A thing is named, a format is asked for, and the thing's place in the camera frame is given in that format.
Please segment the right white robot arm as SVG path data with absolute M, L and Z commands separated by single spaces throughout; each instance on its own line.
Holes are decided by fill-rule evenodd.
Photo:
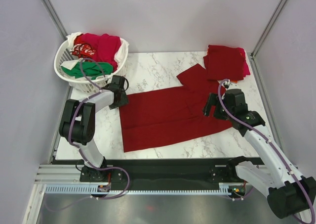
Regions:
M 271 211 L 280 219 L 294 216 L 305 210 L 311 212 L 311 223 L 316 222 L 314 200 L 316 180 L 305 177 L 285 156 L 272 138 L 266 123 L 256 111 L 248 110 L 244 93 L 240 89 L 227 90 L 223 95 L 210 93 L 203 108 L 209 116 L 231 122 L 234 129 L 256 150 L 268 170 L 261 171 L 245 157 L 229 161 L 227 178 L 245 180 L 263 194 Z

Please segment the dark red t shirt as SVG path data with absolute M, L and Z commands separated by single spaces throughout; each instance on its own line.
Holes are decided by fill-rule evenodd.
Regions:
M 222 132 L 231 122 L 202 110 L 219 83 L 196 64 L 177 76 L 181 86 L 128 95 L 119 109 L 124 152 L 172 145 Z

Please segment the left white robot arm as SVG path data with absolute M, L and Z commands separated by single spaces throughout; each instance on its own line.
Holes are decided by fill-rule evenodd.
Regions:
M 91 175 L 97 181 L 103 181 L 108 177 L 108 168 L 94 141 L 96 114 L 105 107 L 112 110 L 127 105 L 129 81 L 123 76 L 113 76 L 109 84 L 97 88 L 97 93 L 86 98 L 65 102 L 59 135 L 77 148 L 85 166 L 92 169 Z

